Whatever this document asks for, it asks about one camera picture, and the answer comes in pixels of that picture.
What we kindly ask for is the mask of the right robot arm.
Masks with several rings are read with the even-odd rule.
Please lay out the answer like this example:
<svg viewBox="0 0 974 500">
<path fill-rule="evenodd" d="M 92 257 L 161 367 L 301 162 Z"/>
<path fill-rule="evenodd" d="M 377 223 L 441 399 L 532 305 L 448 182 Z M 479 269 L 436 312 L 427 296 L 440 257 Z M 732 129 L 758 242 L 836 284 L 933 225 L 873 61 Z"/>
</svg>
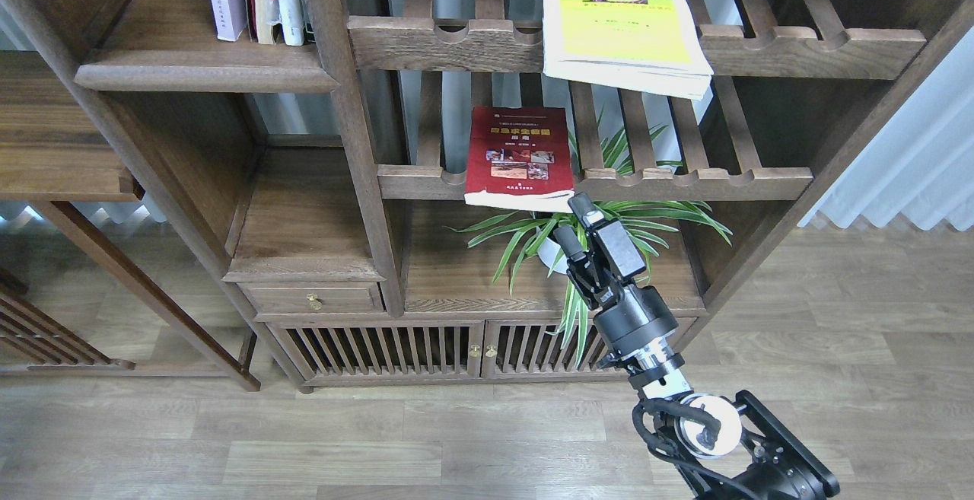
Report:
<svg viewBox="0 0 974 500">
<path fill-rule="evenodd" d="M 568 205 L 581 223 L 555 233 L 568 274 L 608 348 L 600 366 L 629 373 L 639 400 L 635 430 L 648 452 L 675 466 L 697 499 L 826 499 L 836 477 L 748 391 L 734 400 L 693 391 L 668 344 L 677 322 L 653 286 L 622 222 L 585 194 Z"/>
</svg>

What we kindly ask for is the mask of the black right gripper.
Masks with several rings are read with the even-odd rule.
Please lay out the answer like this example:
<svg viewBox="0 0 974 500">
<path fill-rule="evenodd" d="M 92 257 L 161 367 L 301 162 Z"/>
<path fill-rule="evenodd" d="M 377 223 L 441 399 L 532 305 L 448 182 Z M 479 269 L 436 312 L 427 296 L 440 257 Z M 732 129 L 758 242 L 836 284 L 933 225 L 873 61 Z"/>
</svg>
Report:
<svg viewBox="0 0 974 500">
<path fill-rule="evenodd" d="M 667 341 L 677 320 L 654 286 L 636 285 L 646 262 L 622 222 L 606 218 L 585 193 L 570 198 L 569 206 L 604 257 L 585 250 L 570 226 L 556 228 L 554 237 L 565 254 L 567 275 L 596 312 L 596 330 L 610 348 L 610 361 L 678 364 Z"/>
</svg>

